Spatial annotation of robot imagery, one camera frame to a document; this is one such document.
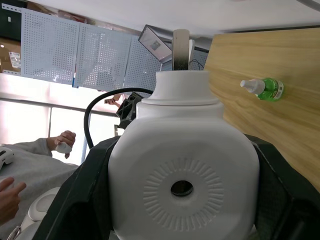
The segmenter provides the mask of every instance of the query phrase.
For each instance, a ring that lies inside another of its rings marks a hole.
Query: circular sensor hole
[[[171,193],[177,197],[186,197],[194,190],[194,186],[185,180],[175,182],[171,187]]]

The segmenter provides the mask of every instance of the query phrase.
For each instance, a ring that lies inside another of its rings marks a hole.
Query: label
[[[20,54],[17,52],[10,51],[9,56],[10,56],[10,61],[11,61],[12,67],[15,69],[21,68]]]
[[[274,100],[278,100],[281,96],[282,96],[282,93],[284,92],[284,84],[281,82],[281,81],[278,81],[276,80],[277,83],[278,83],[278,90],[276,92],[276,95],[273,97]]]

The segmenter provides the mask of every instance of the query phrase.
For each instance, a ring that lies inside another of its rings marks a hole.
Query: gray sweater
[[[60,187],[78,167],[52,158],[45,138],[4,147],[13,150],[14,157],[12,163],[1,168],[0,178],[13,177],[14,184],[25,182],[26,188],[19,194],[21,202],[15,218],[0,226],[2,240],[21,225],[35,199],[50,189]]]

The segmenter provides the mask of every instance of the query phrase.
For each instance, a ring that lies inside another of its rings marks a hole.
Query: green bottle
[[[243,80],[240,86],[247,89],[249,93],[255,94],[259,99],[269,102],[278,101],[285,89],[281,81],[270,77],[250,81]]]

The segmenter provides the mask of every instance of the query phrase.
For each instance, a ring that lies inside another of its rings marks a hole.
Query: gray sleeve
[[[46,155],[52,157],[52,152],[49,150],[47,146],[46,138],[39,138],[31,142],[20,142],[13,144],[13,146],[33,154]]]

